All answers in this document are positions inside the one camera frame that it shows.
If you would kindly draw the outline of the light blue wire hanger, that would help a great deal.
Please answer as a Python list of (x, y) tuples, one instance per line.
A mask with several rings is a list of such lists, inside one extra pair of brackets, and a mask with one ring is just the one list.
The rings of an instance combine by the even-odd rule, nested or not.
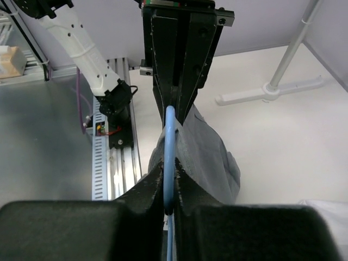
[(164, 168), (163, 168), (163, 201), (167, 215), (167, 254), (166, 260), (173, 260), (173, 199), (175, 175), (175, 109), (173, 106), (166, 108), (165, 137), (164, 137)]

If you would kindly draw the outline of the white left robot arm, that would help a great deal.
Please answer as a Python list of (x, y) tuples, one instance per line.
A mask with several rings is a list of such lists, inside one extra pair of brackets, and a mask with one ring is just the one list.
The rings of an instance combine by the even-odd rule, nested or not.
[[(113, 72), (89, 37), (71, 1), (17, 1), (38, 20), (86, 77), (100, 111), (114, 125), (128, 119), (131, 87)], [(146, 73), (162, 121), (173, 107), (184, 123), (198, 90), (204, 87), (224, 27), (235, 14), (214, 1), (138, 1), (142, 12)]]

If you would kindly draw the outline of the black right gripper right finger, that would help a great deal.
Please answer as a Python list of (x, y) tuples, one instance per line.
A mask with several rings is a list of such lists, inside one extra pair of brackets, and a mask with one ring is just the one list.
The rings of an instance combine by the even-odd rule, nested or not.
[(342, 260), (327, 223), (304, 205), (225, 205), (176, 163), (178, 260)]

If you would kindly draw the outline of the grey button-up shirt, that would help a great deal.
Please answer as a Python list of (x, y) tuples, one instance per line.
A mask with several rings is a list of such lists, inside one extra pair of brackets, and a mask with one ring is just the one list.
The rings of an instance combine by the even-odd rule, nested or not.
[(223, 204), (235, 204), (240, 169), (219, 134), (193, 105), (183, 125), (176, 122), (176, 157), (200, 187)]

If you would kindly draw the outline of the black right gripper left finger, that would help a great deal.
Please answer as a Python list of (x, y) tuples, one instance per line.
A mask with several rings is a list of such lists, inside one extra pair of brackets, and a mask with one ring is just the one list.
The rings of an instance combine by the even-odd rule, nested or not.
[(1, 260), (161, 260), (163, 166), (112, 201), (1, 208)]

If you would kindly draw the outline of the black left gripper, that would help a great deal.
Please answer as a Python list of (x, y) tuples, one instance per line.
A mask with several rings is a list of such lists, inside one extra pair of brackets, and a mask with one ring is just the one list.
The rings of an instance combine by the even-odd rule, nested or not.
[[(154, 76), (154, 94), (162, 126), (166, 108), (176, 108), (184, 122), (201, 75), (206, 75), (223, 27), (234, 23), (234, 12), (215, 1), (140, 1), (145, 57), (140, 73)], [(175, 76), (181, 76), (177, 86)]]

